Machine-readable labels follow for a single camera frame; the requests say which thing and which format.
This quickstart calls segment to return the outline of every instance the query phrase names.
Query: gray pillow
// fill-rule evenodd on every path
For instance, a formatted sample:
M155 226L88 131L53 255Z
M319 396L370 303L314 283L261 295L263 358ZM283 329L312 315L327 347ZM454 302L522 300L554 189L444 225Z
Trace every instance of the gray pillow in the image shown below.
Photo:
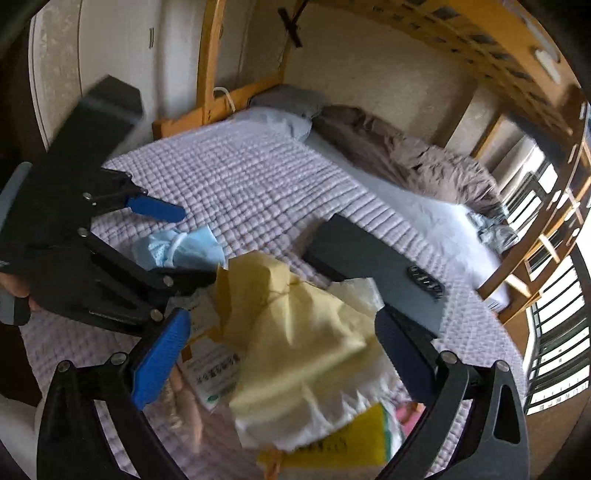
M248 120L261 125L267 125L275 132L295 138L300 142L308 138L312 129L312 122L310 120L275 108L248 108L232 115L232 119Z
M315 90L306 90L292 85L278 85L259 93L250 101L250 106L268 106L312 119L328 105L328 98Z

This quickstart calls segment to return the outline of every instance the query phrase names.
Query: white door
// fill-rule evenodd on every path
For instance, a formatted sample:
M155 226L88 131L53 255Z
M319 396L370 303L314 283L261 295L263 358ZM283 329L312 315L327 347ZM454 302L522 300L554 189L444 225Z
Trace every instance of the white door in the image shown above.
M122 144L123 153L152 141L157 116L158 27L162 0L83 0L79 57L82 91L111 75L138 88L144 119Z

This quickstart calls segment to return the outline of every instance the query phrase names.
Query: blue rubber pad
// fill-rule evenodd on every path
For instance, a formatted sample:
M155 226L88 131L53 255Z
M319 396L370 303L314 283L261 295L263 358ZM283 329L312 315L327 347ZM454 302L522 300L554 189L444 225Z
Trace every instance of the blue rubber pad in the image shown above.
M173 205L172 203L163 202L160 199L144 195L129 198L126 206L131 208L134 213L146 215L168 223L178 223L187 215L184 208L180 205Z
M189 312L179 310L133 374L131 398L138 410L158 398L190 333Z

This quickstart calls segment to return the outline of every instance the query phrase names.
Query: blue face mask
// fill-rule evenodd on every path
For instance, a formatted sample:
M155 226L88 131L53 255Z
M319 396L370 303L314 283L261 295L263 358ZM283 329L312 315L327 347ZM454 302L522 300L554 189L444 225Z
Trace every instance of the blue face mask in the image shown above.
M226 265L221 245L207 225L185 233L176 228L152 233L132 246L135 262L146 270L157 267L215 271Z

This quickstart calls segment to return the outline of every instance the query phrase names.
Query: brown blanket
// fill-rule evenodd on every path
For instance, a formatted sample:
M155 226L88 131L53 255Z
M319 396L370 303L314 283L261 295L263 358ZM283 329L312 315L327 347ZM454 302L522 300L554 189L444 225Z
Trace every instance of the brown blanket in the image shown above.
M407 190L494 216L495 179L476 160L406 136L386 121L348 106L324 107L313 128L355 166Z

